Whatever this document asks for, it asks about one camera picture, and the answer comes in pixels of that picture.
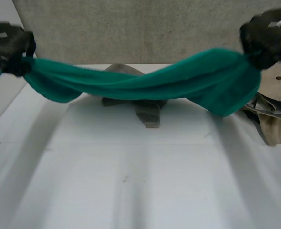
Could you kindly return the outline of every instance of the green towel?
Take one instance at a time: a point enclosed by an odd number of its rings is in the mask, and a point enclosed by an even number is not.
[[[260,70],[247,57],[215,48],[156,72],[137,77],[97,71],[44,59],[24,57],[32,65],[25,80],[38,93],[66,103],[82,92],[119,100],[187,98],[214,115],[227,116],[257,92]]]

